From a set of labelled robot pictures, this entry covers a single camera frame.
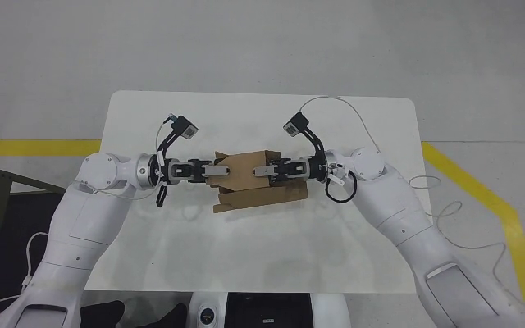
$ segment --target black panel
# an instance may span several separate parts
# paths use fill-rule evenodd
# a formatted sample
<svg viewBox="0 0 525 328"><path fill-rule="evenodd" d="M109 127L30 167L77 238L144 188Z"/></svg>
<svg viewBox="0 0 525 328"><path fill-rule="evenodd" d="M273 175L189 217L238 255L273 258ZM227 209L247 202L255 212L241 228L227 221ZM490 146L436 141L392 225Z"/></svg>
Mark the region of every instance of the black panel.
<svg viewBox="0 0 525 328"><path fill-rule="evenodd" d="M229 293L225 328L313 328L310 294Z"/></svg>

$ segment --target cable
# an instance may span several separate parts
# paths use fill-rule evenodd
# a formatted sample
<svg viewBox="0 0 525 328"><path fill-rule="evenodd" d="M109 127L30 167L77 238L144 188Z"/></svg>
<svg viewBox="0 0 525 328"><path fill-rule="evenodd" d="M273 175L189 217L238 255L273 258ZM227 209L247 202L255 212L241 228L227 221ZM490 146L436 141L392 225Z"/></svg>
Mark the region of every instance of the cable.
<svg viewBox="0 0 525 328"><path fill-rule="evenodd" d="M30 256L30 247L31 242L33 241L34 237L38 235L48 235L45 232L37 232L36 234L32 235L31 238L28 240L27 245L25 246L25 258L27 259L27 276L25 277L27 279L28 276L31 276L31 256ZM22 285L22 293L24 292L25 288L27 287Z"/></svg>
<svg viewBox="0 0 525 328"><path fill-rule="evenodd" d="M312 102L312 101L314 101L314 100L317 100L317 99L322 99L322 98L328 98L328 99L339 100L340 102L343 102L343 103L347 104L348 106L350 106L350 107L354 110L354 112L357 114L357 116L359 117L359 120L361 120L361 123L363 124L363 128L364 128L364 130L367 132L368 137L370 138L370 140L372 141L372 143L374 144L374 146L376 146L376 149L377 149L378 151L381 151L381 150L379 149L379 146L377 146L376 140L374 140L374 138L373 138L372 135L370 134L370 131L368 131L367 125L365 124L364 119L361 117L361 114L359 114L358 110L355 109L355 107L354 107L350 102L344 100L344 99L341 98L341 97L338 97L338 96L317 96L317 97L314 97L314 98L312 98L312 99L309 99L307 102L305 102L305 103L303 104L303 106L300 107L299 112L302 112L302 111L303 111L303 108L304 108L306 105L308 105L310 102Z"/></svg>
<svg viewBox="0 0 525 328"><path fill-rule="evenodd" d="M19 297L20 297L20 295L11 296L11 297L8 297L8 298L2 298L2 299L0 299L0 303L4 302L4 301L8 301L10 299L19 298Z"/></svg>
<svg viewBox="0 0 525 328"><path fill-rule="evenodd" d="M430 179L434 179L437 181L437 183L433 184L432 186L427 186L427 187L416 187L416 186L413 186L412 185L412 181L414 179L417 179L417 178L430 178ZM432 188L435 188L439 185L441 185L441 179L437 176L433 176L433 175L416 175L414 177L412 177L410 180L409 180L409 184L410 184L410 187L412 187L413 189L432 189ZM453 205L455 204L458 204L458 208L454 209L452 212L449 212L449 213L446 213L447 210L452 207ZM514 295L513 292L511 292L510 290L508 290L505 285L503 284L503 282L501 282L500 278L498 277L498 275L495 273L495 270L496 268L498 267L498 265L500 264L500 261L501 261L501 258L503 258L503 255L505 254L505 251L507 250L507 244L504 243L504 242L498 242L498 243L493 243L493 244L487 244L487 245L482 245L482 246L465 246L465 245L460 245L460 244L457 244L455 243L454 241L450 240L449 237L447 237L443 231L441 230L440 228L440 220L444 217L448 217L448 216L452 216L454 214L456 214L457 212L459 212L459 210L461 210L461 208L463 207L463 203L460 202L459 200L454 200L453 202L450 202L447 206L445 206L438 215L432 215L431 213L427 213L425 212L425 214L427 214L428 216L432 217L433 218L433 222L434 222L434 226L436 227L436 229L439 231L439 233L451 244L453 244L455 247L457 248L462 248L462 249L468 249L468 250L474 250L474 249L484 249L484 248L489 248L489 247L493 247L493 246L497 246L497 245L501 245L502 246L502 249L501 249L501 253L500 255L498 256L498 258L496 259L495 263L494 263L494 266L492 267L492 275L494 276L494 279L498 282L498 284L500 284L500 286L503 288L503 290L505 292L507 292L510 296L512 296L512 298L514 298L518 303L521 303L523 304L523 301L521 299L519 299L518 297L516 297L516 295Z"/></svg>
<svg viewBox="0 0 525 328"><path fill-rule="evenodd" d="M358 178L355 176L355 174L352 171L348 170L348 173L352 176L352 179L354 179L354 191L352 192L350 197L348 197L347 199L335 199L332 195L330 195L330 193L328 192L328 186L330 185L330 178L326 178L325 194L330 200L336 203L347 203L351 201L352 199L354 199L355 194L358 192Z"/></svg>
<svg viewBox="0 0 525 328"><path fill-rule="evenodd" d="M34 237L38 235L48 235L45 232L37 232L36 234L32 235L30 239L27 241L27 245L25 246L25 259L27 260L27 275L25 276L24 280L22 281L22 291L21 293L24 293L24 290L27 288L27 285L31 281L31 278L33 277L31 275L31 255L30 255L30 247L31 243L33 242ZM10 299L19 298L20 295L10 296L8 298L2 298L0 299L0 303L4 301L8 301Z"/></svg>
<svg viewBox="0 0 525 328"><path fill-rule="evenodd" d="M157 130L157 135L155 136L155 153L157 153L157 149L158 149L158 136L160 135L161 133L161 130L162 130L162 127L168 122L168 120L164 121L159 127L158 127L158 130ZM157 164L158 164L158 167L161 167L160 165L160 160L158 159L158 156L157 156ZM84 181L78 181L78 180L73 180L73 182L77 182L81 185L85 185L86 187L90 188L90 189L93 189L94 191L96 191L97 193L101 193L101 194L108 194L108 195L111 195L111 196L115 196L117 198L122 198L122 199L127 199L127 200L140 200L140 199L146 199L148 198L149 196L155 194L155 192L157 192L158 190L158 187L160 185L162 185L161 183L161 177L162 177L162 173L159 171L155 172L158 176L158 182L157 184L155 185L155 188L152 189L152 191L148 194L145 194L144 196L140 196L140 197L126 197L126 196L122 196L122 195L119 195L119 194L114 194L114 193L110 193L106 190L101 190L101 189L97 189L95 187L93 187L92 185L90 184L87 184L86 182Z"/></svg>

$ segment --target gray floor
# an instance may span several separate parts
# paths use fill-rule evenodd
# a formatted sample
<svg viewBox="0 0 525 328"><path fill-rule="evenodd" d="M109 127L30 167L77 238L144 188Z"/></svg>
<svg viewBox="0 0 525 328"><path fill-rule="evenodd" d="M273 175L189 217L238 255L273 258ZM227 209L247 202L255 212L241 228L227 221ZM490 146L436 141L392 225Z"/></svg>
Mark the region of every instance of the gray floor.
<svg viewBox="0 0 525 328"><path fill-rule="evenodd" d="M1 8L0 139L99 139L121 89L406 97L422 139L447 141L434 145L523 221L522 0L24 0ZM80 161L0 157L0 167L64 185ZM435 211L465 203L447 222L451 238L502 240L498 219L441 177L431 190ZM495 260L490 249L466 255L487 270ZM498 272L519 294L508 254ZM359 328L432 326L413 295L348 300Z"/></svg>

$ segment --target round button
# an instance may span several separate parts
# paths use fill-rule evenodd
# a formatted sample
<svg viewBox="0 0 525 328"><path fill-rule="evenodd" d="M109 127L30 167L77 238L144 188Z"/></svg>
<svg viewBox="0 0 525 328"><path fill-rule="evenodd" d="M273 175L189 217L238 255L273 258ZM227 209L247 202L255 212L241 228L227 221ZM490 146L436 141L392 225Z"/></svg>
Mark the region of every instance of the round button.
<svg viewBox="0 0 525 328"><path fill-rule="evenodd" d="M200 313L200 321L204 324L204 325L209 325L213 322L213 319L215 319L215 312L209 308L209 307L206 307L205 309L203 309Z"/></svg>

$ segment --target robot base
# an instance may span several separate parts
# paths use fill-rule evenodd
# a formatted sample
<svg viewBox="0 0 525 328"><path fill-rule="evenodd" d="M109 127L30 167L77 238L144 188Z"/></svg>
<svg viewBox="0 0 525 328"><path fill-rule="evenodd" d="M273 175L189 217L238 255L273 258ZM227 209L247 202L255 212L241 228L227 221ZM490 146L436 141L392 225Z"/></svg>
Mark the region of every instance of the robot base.
<svg viewBox="0 0 525 328"><path fill-rule="evenodd" d="M343 294L195 292L186 328L350 328Z"/></svg>

